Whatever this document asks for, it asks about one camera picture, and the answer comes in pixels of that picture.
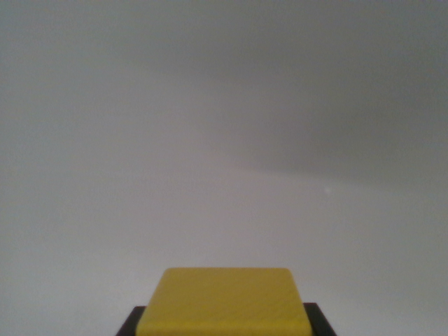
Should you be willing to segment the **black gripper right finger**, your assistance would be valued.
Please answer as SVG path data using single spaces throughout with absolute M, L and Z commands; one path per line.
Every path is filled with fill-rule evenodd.
M 304 303 L 304 309 L 311 324 L 313 336 L 337 336 L 319 305 L 315 302 Z

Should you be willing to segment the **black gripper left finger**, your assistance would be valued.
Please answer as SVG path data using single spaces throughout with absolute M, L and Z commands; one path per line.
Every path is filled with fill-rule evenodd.
M 146 306 L 135 306 L 115 336 L 135 336 L 137 324 L 140 321 L 145 308 Z

